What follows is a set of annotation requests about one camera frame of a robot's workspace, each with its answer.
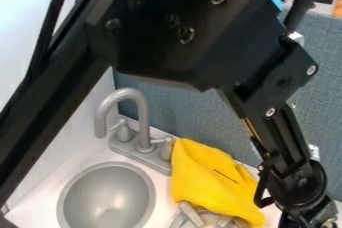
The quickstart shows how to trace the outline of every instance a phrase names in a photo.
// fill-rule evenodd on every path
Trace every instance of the yellow towel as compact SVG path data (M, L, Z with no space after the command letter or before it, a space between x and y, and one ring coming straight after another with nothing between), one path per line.
M265 217L253 203L256 187L254 178L230 155L189 139L175 141L171 175L175 202L185 200L262 227Z

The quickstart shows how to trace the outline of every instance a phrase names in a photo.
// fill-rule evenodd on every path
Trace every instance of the gray wall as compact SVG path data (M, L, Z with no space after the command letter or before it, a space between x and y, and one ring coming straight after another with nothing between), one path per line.
M306 36L306 49L320 71L291 100L297 104L295 112L307 142L320 147L330 192L342 200L342 20L308 14L299 32ZM218 147L247 164L260 163L242 122L214 91L139 83L121 74L115 79L117 88L134 87L145 94L152 126ZM123 102L119 108L122 114L137 118L132 103Z

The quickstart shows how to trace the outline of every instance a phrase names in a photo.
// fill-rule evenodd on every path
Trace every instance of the white countertop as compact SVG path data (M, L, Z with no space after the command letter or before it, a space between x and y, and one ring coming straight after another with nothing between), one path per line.
M133 129L137 128L137 121L128 119ZM151 128L151 136L163 138L167 133ZM85 149L80 149L72 158L66 160L50 177L33 190L20 204L14 207L5 218L17 225L19 228L59 228L56 206L58 197L68 183L76 174L87 167L108 161L121 161L136 165L144 170L152 179L157 193L157 201L153 214L144 226L145 228L167 228L178 214L177 205L168 196L170 177L164 176L143 164L126 158L109 150L107 140L90 138ZM247 166L248 171L257 178L257 169ZM342 212L342 204L337 202ZM274 206L262 209L267 219L265 227L278 226L281 212ZM338 224L342 226L342 214L339 214Z

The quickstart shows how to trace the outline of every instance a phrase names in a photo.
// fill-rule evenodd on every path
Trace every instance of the gray faucet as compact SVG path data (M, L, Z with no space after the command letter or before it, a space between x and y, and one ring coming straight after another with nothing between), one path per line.
M140 152L151 152L155 148L155 144L151 144L150 141L150 119L148 114L148 106L143 94L133 88L123 88L114 91L110 94L97 108L94 128L95 136L97 138L104 138L107 135L106 117L109 110L119 102L123 100L132 100L138 107L139 118L139 141L140 145L137 145L137 149Z

